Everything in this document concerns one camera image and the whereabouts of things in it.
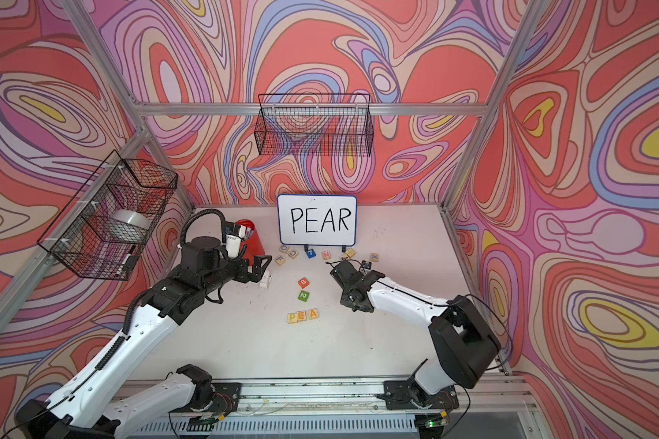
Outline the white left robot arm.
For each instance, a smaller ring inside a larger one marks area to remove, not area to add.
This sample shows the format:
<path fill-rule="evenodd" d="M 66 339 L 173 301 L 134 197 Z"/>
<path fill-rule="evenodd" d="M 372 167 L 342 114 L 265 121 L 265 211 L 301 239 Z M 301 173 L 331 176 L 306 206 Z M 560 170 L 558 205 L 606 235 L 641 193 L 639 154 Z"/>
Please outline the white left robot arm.
<path fill-rule="evenodd" d="M 135 297 L 122 328 L 83 369 L 45 401 L 32 399 L 16 411 L 16 429 L 28 438 L 126 438 L 179 408 L 220 416 L 234 410 L 231 396 L 217 391 L 210 373 L 192 364 L 113 401 L 143 360 L 196 309 L 223 303 L 212 293 L 221 294 L 231 282 L 260 282 L 272 260 L 252 221 L 227 221 L 217 209 L 186 221 L 179 250 L 179 264 Z"/>

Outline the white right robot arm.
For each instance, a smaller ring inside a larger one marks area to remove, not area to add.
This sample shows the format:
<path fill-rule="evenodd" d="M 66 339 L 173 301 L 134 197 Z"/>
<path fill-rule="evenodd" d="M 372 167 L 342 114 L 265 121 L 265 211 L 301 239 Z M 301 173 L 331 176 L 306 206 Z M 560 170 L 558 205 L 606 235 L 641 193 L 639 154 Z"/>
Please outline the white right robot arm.
<path fill-rule="evenodd" d="M 351 311 L 383 311 L 428 331 L 435 356 L 408 380 L 419 395 L 432 396 L 453 385 L 474 388 L 502 349 L 466 296 L 427 296 L 375 270 L 363 273 L 348 260 L 332 263 L 331 277 L 342 289 L 340 303 Z"/>

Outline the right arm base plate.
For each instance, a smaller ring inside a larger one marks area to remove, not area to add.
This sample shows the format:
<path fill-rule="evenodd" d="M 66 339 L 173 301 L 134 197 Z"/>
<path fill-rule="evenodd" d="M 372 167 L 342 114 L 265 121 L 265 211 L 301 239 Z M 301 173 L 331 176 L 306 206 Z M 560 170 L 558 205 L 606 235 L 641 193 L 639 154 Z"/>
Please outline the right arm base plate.
<path fill-rule="evenodd" d="M 438 410 L 447 413 L 459 409 L 459 400 L 453 387 L 428 394 L 413 380 L 386 380 L 383 391 L 376 398 L 390 411 Z"/>

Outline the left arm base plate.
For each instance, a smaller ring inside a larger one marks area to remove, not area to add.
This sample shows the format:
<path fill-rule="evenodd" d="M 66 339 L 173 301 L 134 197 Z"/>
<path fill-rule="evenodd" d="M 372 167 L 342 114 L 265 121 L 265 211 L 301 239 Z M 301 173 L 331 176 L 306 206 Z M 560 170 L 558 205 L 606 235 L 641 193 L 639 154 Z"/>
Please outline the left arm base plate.
<path fill-rule="evenodd" d="M 241 382 L 197 384 L 187 408 L 193 412 L 228 415 L 237 411 L 241 389 Z"/>

